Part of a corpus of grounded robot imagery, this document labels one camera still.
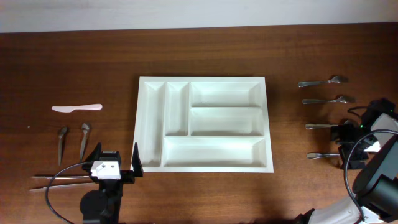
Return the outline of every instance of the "tray compartment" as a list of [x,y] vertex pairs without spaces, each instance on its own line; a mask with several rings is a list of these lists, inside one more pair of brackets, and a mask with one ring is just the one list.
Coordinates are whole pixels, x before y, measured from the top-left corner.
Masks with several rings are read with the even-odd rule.
[[139,142],[141,163],[146,167],[160,166],[162,157],[162,130],[164,111],[164,82],[145,82],[142,92],[145,110],[141,121],[143,132],[139,133],[142,140]]
[[191,82],[192,106],[261,107],[259,82]]
[[263,138],[165,138],[165,167],[265,167]]
[[259,108],[192,108],[192,136],[263,136]]
[[188,82],[168,82],[165,101],[165,135],[188,134]]

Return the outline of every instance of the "metal cutlery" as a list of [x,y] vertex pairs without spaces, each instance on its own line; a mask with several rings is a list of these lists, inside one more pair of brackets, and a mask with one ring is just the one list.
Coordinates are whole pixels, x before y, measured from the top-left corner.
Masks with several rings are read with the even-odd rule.
[[[352,124],[356,127],[358,127],[358,122],[353,121],[352,119],[347,119],[344,124]],[[339,126],[339,124],[305,124],[305,128],[307,130],[311,130],[311,129],[318,129],[318,128],[331,128],[334,126]]]
[[[54,185],[50,186],[50,189],[57,189],[57,188],[64,188],[64,187],[74,187],[74,186],[82,186],[82,185],[90,185],[90,184],[95,184],[94,182],[90,183],[78,183],[78,184],[62,184],[62,185]],[[36,187],[33,189],[30,189],[30,192],[40,192],[45,190],[47,187]]]
[[355,99],[348,96],[341,96],[335,100],[304,99],[303,104],[310,103],[355,103]]
[[58,142],[58,165],[61,165],[62,161],[62,155],[63,155],[63,145],[64,145],[64,136],[68,132],[68,127],[63,127],[58,131],[58,137],[59,137],[59,142]]
[[[49,175],[36,175],[32,176],[31,178],[33,179],[47,179],[51,180],[53,176]],[[84,178],[89,178],[87,175],[78,175],[78,176],[60,176],[56,177],[55,180],[73,180],[73,179],[84,179]]]
[[305,124],[305,129],[331,128],[334,126],[338,126],[338,124]]
[[335,157],[335,156],[340,156],[338,153],[314,153],[310,152],[307,154],[307,159],[320,159],[320,158],[326,158],[326,157]]
[[83,161],[83,156],[85,154],[85,147],[86,147],[86,141],[87,141],[87,133],[90,130],[90,125],[84,123],[81,126],[81,130],[83,131],[83,140],[81,140],[81,146],[80,146],[80,162]]
[[326,83],[342,83],[342,82],[346,82],[346,80],[339,76],[335,76],[331,80],[327,80],[327,81],[299,82],[298,87],[305,87],[305,86],[312,86],[312,85],[319,85],[319,84],[326,84]]

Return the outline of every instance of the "handle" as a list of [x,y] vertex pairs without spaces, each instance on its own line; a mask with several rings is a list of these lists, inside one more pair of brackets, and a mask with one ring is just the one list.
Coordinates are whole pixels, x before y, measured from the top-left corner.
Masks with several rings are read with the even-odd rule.
[[340,156],[338,153],[315,153],[310,152],[307,154],[307,159],[321,159],[326,157]]
[[329,83],[329,81],[299,82],[298,87],[306,87],[306,86],[326,84],[326,83]]
[[101,103],[96,103],[93,105],[81,105],[81,106],[74,106],[75,110],[100,110],[102,109]]
[[[64,188],[64,187],[75,187],[75,186],[83,186],[83,185],[91,185],[91,184],[95,184],[94,182],[90,182],[90,183],[78,183],[78,184],[63,184],[63,185],[53,185],[50,186],[50,189],[56,189],[56,188]],[[30,189],[30,192],[38,192],[38,191],[42,191],[45,190],[47,187],[37,187],[34,189]]]
[[81,146],[80,146],[80,162],[83,161],[83,155],[85,154],[85,147],[86,147],[86,139],[87,139],[87,133],[83,136],[83,140],[81,141]]
[[337,126],[337,124],[306,124],[305,128],[308,130],[318,129],[318,128],[331,128]]
[[[47,179],[51,180],[52,176],[33,176],[33,179]],[[72,180],[72,179],[82,179],[82,178],[89,178],[89,176],[63,176],[63,177],[56,177],[55,180]]]
[[58,142],[58,166],[61,165],[62,161],[62,143],[63,143],[63,137],[60,137],[60,140]]
[[318,100],[318,99],[304,99],[303,104],[310,104],[310,103],[331,103],[335,102],[335,100]]

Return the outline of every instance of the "wood grain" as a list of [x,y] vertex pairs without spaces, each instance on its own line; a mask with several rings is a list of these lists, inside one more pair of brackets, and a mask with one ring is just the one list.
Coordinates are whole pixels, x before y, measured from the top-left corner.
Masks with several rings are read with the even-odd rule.
[[[87,150],[102,142],[129,168],[139,76],[265,77],[275,173],[146,173],[125,185],[121,222],[275,223],[325,207],[347,195],[343,173],[336,159],[305,155],[337,147],[328,130],[304,124],[355,119],[349,107],[381,97],[398,103],[397,43],[397,23],[0,34],[0,222],[61,223],[44,194],[28,189],[47,183],[30,176],[61,169],[57,131],[64,125],[62,167],[78,162],[80,127],[90,123]],[[349,83],[297,88],[332,75]],[[357,103],[301,103],[341,94]],[[90,103],[104,107],[51,110]],[[53,190],[50,200],[81,223],[80,199],[93,189]]]

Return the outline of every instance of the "silver fork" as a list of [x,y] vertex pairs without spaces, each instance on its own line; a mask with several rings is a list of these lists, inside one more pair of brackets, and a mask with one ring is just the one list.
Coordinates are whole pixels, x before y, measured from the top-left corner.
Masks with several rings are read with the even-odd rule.
[[312,85],[319,85],[319,84],[326,84],[326,83],[342,83],[345,81],[346,81],[345,79],[343,79],[339,76],[335,76],[331,80],[327,80],[327,81],[299,82],[298,87],[305,87],[305,86],[312,86]]
[[348,96],[341,96],[335,100],[304,99],[303,104],[310,103],[355,103],[355,99]]
[[[352,119],[347,119],[344,124],[352,124],[354,127],[358,127],[359,124],[356,121],[353,121]],[[311,129],[318,129],[318,128],[331,128],[334,126],[339,126],[339,124],[305,124],[305,129],[311,130]]]

